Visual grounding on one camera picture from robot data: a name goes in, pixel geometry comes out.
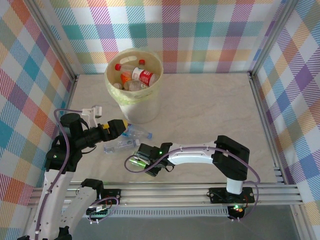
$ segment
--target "trash bin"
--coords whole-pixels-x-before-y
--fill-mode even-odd
[[[139,66],[139,60],[145,60],[145,69],[158,74],[159,80],[152,86],[139,91],[125,91],[117,89],[114,83],[122,83],[116,64],[130,64]],[[164,68],[156,53],[139,48],[130,48],[119,52],[109,63],[104,72],[105,84],[108,92],[119,104],[126,119],[132,123],[143,124],[153,120],[160,111],[159,90],[162,84]]]

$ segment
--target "metal rail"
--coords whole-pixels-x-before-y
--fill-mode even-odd
[[[64,207],[76,197],[76,190],[80,182],[69,185]],[[132,182],[108,183],[107,189],[121,189],[120,207],[209,207],[225,206],[228,204],[211,204],[207,197],[209,188],[225,188],[226,184],[216,183],[164,183],[164,182]],[[277,183],[261,183],[259,188],[259,205],[300,205],[302,199],[296,185]],[[29,207],[38,205],[42,188],[35,188],[31,196]]]
[[[268,118],[266,116],[266,112],[263,107],[263,103],[261,101],[259,91],[257,85],[255,83],[255,79],[252,74],[248,75],[249,82],[252,90],[252,94],[255,100],[255,104],[260,116],[260,120],[263,126],[264,134],[266,137],[267,144],[269,146],[269,150],[272,155],[273,163],[274,163],[274,172],[275,176],[278,180],[278,177],[282,178],[284,184],[288,184],[289,180],[285,173],[285,168],[280,160],[279,152],[276,147],[275,140],[272,135],[272,131],[268,122]],[[317,239],[315,233],[313,231],[311,222],[307,216],[306,208],[303,204],[291,204],[291,211],[295,221],[296,228],[298,230],[300,239],[302,240],[315,240]]]

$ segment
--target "clear plastic bottle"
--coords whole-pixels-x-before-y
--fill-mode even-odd
[[[132,81],[130,72],[123,72],[120,78],[125,90],[135,92],[142,89],[140,81]]]
[[[129,64],[116,64],[115,70],[129,74],[133,81],[140,81],[150,87],[159,79],[159,75]]]
[[[122,84],[121,84],[121,83],[118,83],[118,82],[114,83],[113,86],[114,86],[116,89],[120,89],[120,90],[124,88],[124,87],[122,86]]]
[[[121,152],[128,149],[134,149],[136,146],[140,146],[138,139],[125,139],[121,141],[111,141],[104,145],[104,152],[106,154],[112,154]]]
[[[132,139],[151,139],[152,133],[146,131],[140,126],[128,124],[128,129],[122,133],[123,136]]]

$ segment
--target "white tabletop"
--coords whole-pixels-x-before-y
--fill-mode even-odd
[[[160,113],[154,120],[141,125],[153,133],[153,137],[143,143],[157,147],[165,142],[201,144],[215,141],[218,135],[226,135],[250,149],[249,164],[258,172],[261,182],[276,182],[247,74],[165,74],[163,78]],[[101,124],[124,118],[107,91],[104,76],[81,75],[70,108],[81,110],[93,105],[102,106],[102,117],[98,119]],[[124,168],[124,160],[132,153],[133,150],[105,154],[104,143],[99,143],[96,150],[83,155],[73,180],[226,182],[226,177],[209,164],[181,164],[172,172],[161,170],[156,177],[130,173]],[[256,180],[251,172],[248,180]]]

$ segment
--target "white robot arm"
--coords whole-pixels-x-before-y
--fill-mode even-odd
[[[174,168],[179,164],[213,164],[226,176],[227,192],[239,195],[247,179],[249,154],[250,151],[245,146],[227,136],[220,135],[216,141],[198,145],[167,142],[158,148],[141,144],[134,157],[147,164],[141,172],[146,172],[153,177],[161,169]],[[163,155],[168,156],[159,161]]]

